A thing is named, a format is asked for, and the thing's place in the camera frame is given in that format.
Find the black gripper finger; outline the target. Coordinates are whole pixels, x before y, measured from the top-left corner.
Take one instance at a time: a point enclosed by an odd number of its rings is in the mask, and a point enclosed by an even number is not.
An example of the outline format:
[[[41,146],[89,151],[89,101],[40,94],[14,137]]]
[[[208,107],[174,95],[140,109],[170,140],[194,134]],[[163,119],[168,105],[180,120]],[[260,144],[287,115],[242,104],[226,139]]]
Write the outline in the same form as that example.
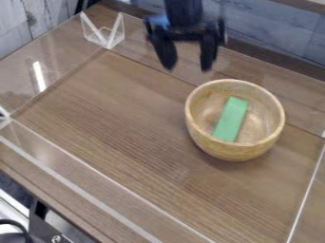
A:
[[[218,33],[215,30],[206,30],[200,40],[200,68],[202,71],[210,71],[215,61],[218,50]]]
[[[153,46],[163,68],[171,70],[178,60],[176,47],[172,40],[168,37],[159,35],[159,33],[152,33],[148,39]]]

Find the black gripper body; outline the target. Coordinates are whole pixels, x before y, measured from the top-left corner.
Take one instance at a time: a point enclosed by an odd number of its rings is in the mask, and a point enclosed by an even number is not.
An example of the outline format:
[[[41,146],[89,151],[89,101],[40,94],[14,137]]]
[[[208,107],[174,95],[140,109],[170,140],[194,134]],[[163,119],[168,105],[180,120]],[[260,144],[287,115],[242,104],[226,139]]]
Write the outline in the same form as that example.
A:
[[[147,40],[153,45],[195,42],[210,34],[219,45],[227,43],[224,7],[215,19],[203,17],[203,0],[163,0],[164,14],[143,17]]]

